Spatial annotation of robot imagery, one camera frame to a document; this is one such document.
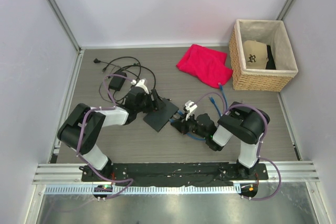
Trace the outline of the black network switch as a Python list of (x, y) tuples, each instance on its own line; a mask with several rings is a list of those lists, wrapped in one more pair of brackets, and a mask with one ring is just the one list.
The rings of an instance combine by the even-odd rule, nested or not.
[(159, 132), (178, 111), (178, 107), (166, 98), (162, 99), (163, 108), (158, 111), (148, 113), (144, 118), (144, 122), (152, 129)]

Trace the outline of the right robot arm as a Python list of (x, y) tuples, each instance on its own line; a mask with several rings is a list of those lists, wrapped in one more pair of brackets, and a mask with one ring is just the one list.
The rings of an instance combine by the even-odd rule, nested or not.
[(194, 107), (189, 101), (180, 117), (170, 120), (171, 126), (183, 135), (204, 141), (214, 151), (221, 151), (233, 136), (238, 138), (237, 174), (242, 179), (254, 176), (260, 161), (261, 142), (270, 122), (269, 115), (253, 106), (234, 102), (215, 123), (206, 113), (195, 117)]

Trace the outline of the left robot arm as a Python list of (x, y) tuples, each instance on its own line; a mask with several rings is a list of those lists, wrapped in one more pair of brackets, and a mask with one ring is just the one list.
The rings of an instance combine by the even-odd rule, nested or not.
[(111, 177), (112, 169), (111, 159), (96, 144), (101, 129), (128, 125), (139, 113), (156, 112), (164, 107), (166, 104), (155, 89), (147, 93), (140, 87), (131, 89), (121, 105), (110, 108), (79, 103), (58, 130), (57, 138), (94, 168), (98, 180), (105, 182)]

